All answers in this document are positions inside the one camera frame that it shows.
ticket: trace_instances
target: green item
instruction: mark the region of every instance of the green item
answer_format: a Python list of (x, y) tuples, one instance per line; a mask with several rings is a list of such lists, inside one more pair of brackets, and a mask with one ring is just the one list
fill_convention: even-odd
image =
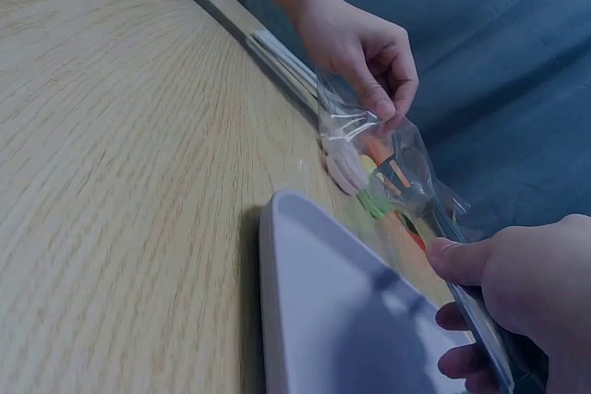
[(368, 213), (371, 214), (371, 216), (375, 219), (381, 219), (386, 215), (384, 211), (379, 209), (374, 204), (373, 200), (371, 199), (371, 197), (365, 189), (357, 194), (357, 198), (359, 199), (359, 202), (361, 202), (361, 205), (363, 205), (363, 208), (365, 208), (368, 211)]

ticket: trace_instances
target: orange item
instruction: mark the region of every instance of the orange item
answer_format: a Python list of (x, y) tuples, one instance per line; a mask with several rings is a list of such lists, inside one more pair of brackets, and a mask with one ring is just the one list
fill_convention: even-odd
[[(374, 162), (376, 162), (377, 165), (382, 165), (385, 161), (388, 160), (390, 156), (393, 155), (392, 150), (386, 147), (386, 145), (384, 145), (381, 142), (381, 140), (379, 140), (376, 137), (363, 136), (362, 142), (363, 145), (366, 147), (366, 150), (368, 151), (368, 156)], [(396, 175), (400, 177), (400, 180), (402, 181), (403, 185), (407, 188), (410, 187), (410, 182), (408, 182), (408, 179), (404, 176), (403, 172), (401, 171), (400, 167), (396, 164), (396, 162), (390, 161), (390, 166), (394, 170)]]
[(362, 142), (368, 151), (368, 156), (376, 162), (377, 165), (382, 165), (390, 156), (392, 156), (392, 151), (381, 143), (379, 139), (373, 136), (363, 136)]

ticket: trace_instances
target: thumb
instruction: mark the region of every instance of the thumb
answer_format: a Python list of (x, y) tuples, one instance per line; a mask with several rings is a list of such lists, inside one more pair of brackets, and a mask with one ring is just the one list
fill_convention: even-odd
[(340, 71), (338, 74), (351, 84), (363, 106), (380, 120), (389, 120), (394, 116), (396, 109), (392, 99), (369, 71), (361, 48), (341, 63)]
[(480, 286), (491, 253), (488, 240), (457, 244), (436, 239), (427, 248), (427, 259), (442, 279), (463, 286)]

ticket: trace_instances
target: finger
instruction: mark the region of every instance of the finger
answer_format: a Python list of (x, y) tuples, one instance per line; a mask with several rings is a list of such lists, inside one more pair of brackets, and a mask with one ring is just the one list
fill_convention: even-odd
[(488, 240), (474, 244), (456, 244), (437, 239), (427, 248), (427, 259), (444, 280), (465, 286), (480, 286), (492, 253)]
[(475, 343), (453, 348), (438, 362), (441, 373), (449, 378), (467, 378), (487, 369), (488, 358)]
[(497, 380), (489, 369), (471, 374), (465, 380), (465, 388), (474, 394), (498, 394)]
[(339, 71), (337, 74), (347, 79), (363, 106), (377, 115), (380, 120), (388, 120), (394, 116), (396, 111), (394, 104), (386, 90), (369, 71), (361, 47), (345, 58), (337, 68)]
[(391, 70), (392, 91), (396, 91), (393, 98), (394, 106), (398, 114), (405, 116), (418, 89), (418, 73), (410, 45), (403, 47), (402, 51), (393, 58)]
[(468, 331), (468, 324), (456, 302), (445, 304), (435, 315), (435, 321), (443, 329), (448, 331)]

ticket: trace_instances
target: fingernail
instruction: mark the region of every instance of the fingernail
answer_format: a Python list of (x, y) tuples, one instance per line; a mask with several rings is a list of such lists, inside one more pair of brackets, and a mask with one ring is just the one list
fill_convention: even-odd
[(391, 101), (381, 100), (376, 103), (376, 114), (381, 119), (388, 119), (394, 115), (396, 109), (394, 108), (394, 104)]

